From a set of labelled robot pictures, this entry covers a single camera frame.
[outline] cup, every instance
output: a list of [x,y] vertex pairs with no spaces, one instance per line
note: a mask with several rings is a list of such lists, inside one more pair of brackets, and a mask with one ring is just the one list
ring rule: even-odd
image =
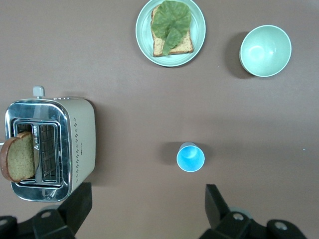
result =
[[185,172],[196,172],[204,165],[203,151],[192,142],[183,143],[177,153],[177,164]]

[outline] toaster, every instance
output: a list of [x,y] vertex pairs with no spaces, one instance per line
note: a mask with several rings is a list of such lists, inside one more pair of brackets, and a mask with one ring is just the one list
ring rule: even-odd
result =
[[62,201],[94,169],[94,109],[82,98],[44,99],[42,86],[33,87],[33,96],[13,102],[5,113],[6,139],[23,131],[33,134],[35,176],[11,187],[24,200]]

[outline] bowl rim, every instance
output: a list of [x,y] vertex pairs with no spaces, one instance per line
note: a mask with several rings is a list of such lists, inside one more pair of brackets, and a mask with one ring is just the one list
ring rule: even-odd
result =
[[[259,29],[259,28],[262,28],[262,27],[273,27],[273,28],[276,28],[276,29],[280,30],[280,31],[287,37],[288,42],[289,42],[289,56],[288,56],[288,59],[287,59],[286,63],[284,64],[284,66],[283,66],[279,71],[277,71],[277,72],[275,72],[275,73],[273,73],[273,74],[271,74],[271,75],[258,75],[258,74],[255,74],[255,73],[253,73],[251,70],[249,70],[249,69],[245,66],[244,62],[242,61],[242,48],[243,48],[243,45],[244,45],[246,39],[249,37],[249,35],[250,35],[252,32],[254,32],[255,30],[257,30],[257,29]],[[258,77],[270,77],[270,76],[274,76],[274,75],[278,74],[279,72],[281,72],[281,71],[287,66],[288,62],[290,61],[291,53],[292,53],[292,44],[291,44],[291,41],[290,41],[290,38],[289,38],[288,34],[287,34],[284,30],[282,30],[280,27],[278,27],[278,26],[271,25],[271,24],[266,24],[266,25],[261,25],[261,26],[255,27],[254,29],[252,29],[252,30],[245,36],[245,38],[244,38],[244,40],[243,40],[243,42],[241,43],[241,46],[240,46],[239,60],[240,60],[240,63],[242,64],[242,66],[245,68],[245,70],[248,71],[248,73],[250,73],[250,74],[252,74],[252,75],[254,75],[254,76],[258,76]]]

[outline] lettuce leaf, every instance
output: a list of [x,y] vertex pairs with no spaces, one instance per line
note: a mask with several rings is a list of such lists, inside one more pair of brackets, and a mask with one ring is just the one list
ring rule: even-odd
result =
[[151,25],[155,36],[165,41],[163,55],[179,45],[189,30],[189,7],[178,1],[166,0],[158,7]]

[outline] plate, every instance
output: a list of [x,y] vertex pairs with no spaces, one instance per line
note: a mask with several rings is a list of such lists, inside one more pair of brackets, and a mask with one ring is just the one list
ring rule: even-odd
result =
[[206,35],[206,23],[204,15],[192,0],[179,0],[188,5],[191,12],[190,37],[194,51],[179,55],[153,56],[153,38],[151,33],[151,12],[154,7],[163,0],[150,0],[141,10],[136,22],[136,40],[143,54],[152,62],[166,67],[174,67],[185,64],[193,59],[200,51]]

